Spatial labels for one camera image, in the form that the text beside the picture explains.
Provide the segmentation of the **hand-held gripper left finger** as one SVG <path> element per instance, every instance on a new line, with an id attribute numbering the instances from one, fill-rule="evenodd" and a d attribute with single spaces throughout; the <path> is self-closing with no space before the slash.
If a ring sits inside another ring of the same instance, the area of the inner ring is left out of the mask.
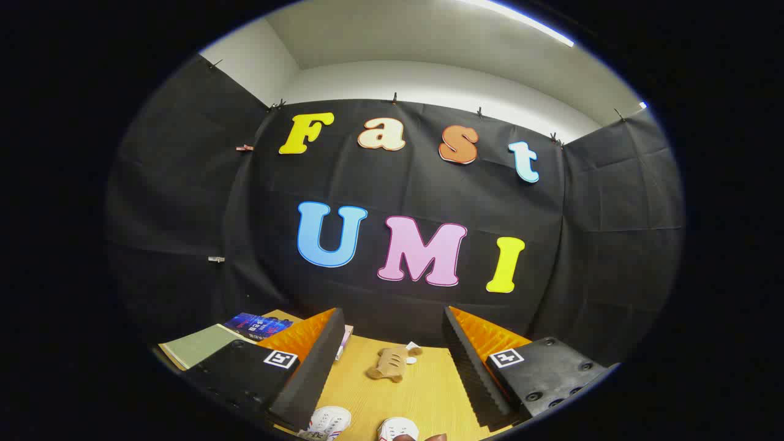
<path id="1" fill-rule="evenodd" d="M 334 307 L 255 344 L 233 339 L 186 369 L 185 382 L 260 429 L 305 429 L 344 325 L 344 311 Z"/>

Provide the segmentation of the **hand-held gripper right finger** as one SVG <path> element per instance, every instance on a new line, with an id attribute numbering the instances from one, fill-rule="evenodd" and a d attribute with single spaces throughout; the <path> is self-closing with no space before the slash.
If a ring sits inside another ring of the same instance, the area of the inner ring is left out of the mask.
<path id="1" fill-rule="evenodd" d="M 613 373 L 556 337 L 531 341 L 453 306 L 443 310 L 443 335 L 478 424 L 487 429 L 538 418 Z"/>

